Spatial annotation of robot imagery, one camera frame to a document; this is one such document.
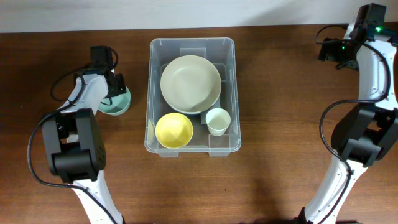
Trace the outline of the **mint green small bowl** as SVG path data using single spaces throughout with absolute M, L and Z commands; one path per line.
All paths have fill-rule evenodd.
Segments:
M 99 105 L 99 110 L 111 116 L 119 116 L 129 109 L 131 93 L 126 87 L 126 92 L 111 98 L 104 98 Z

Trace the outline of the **yellow small bowl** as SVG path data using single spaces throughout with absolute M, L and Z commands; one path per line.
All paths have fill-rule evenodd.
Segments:
M 193 124 L 184 114 L 168 113 L 158 120 L 155 136 L 163 147 L 180 148 L 191 141 Z

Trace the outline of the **cream bowl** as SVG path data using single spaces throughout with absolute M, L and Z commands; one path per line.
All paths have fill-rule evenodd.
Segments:
M 217 102 L 221 94 L 221 76 L 207 59 L 196 55 L 181 56 L 162 72 L 160 90 L 174 110 L 198 114 Z
M 220 97 L 221 85 L 193 82 L 161 83 L 164 100 L 177 110 L 194 112 L 210 108 Z

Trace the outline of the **cream cup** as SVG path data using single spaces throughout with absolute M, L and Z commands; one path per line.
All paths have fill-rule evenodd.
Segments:
M 210 134 L 218 137 L 226 132 L 231 124 L 231 117 L 223 108 L 213 108 L 207 112 L 205 121 Z

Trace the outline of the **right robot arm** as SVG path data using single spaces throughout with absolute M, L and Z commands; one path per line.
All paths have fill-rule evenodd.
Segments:
M 359 72 L 359 96 L 351 100 L 354 108 L 335 126 L 330 141 L 323 133 L 326 114 L 348 100 L 337 101 L 322 113 L 320 138 L 333 157 L 316 195 L 294 223 L 336 223 L 355 182 L 397 141 L 393 68 L 397 33 L 384 26 L 385 14 L 383 5 L 363 5 L 355 21 L 340 26 L 346 31 L 342 39 L 316 41 L 321 45 L 319 60 L 336 62 L 338 70 Z

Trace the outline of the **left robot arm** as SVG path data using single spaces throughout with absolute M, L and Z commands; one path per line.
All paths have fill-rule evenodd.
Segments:
M 74 89 L 64 104 L 44 116 L 42 130 L 50 172 L 58 187 L 72 189 L 91 223 L 124 223 L 104 178 L 106 151 L 95 114 L 105 98 L 126 92 L 114 72 L 118 55 L 108 46 L 92 46 L 90 62 L 71 72 Z

